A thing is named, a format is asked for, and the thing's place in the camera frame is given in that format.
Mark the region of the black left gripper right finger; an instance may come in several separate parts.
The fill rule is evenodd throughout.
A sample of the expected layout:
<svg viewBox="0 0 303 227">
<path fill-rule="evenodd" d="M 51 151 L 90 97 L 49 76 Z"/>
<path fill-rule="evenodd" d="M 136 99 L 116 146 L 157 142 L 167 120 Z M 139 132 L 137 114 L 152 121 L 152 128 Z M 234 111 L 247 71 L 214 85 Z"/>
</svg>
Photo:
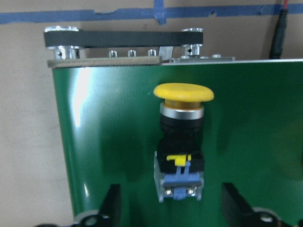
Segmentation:
<svg viewBox="0 0 303 227">
<path fill-rule="evenodd" d="M 230 227 L 289 227 L 274 211 L 252 207 L 233 183 L 222 183 L 222 214 Z"/>
</svg>

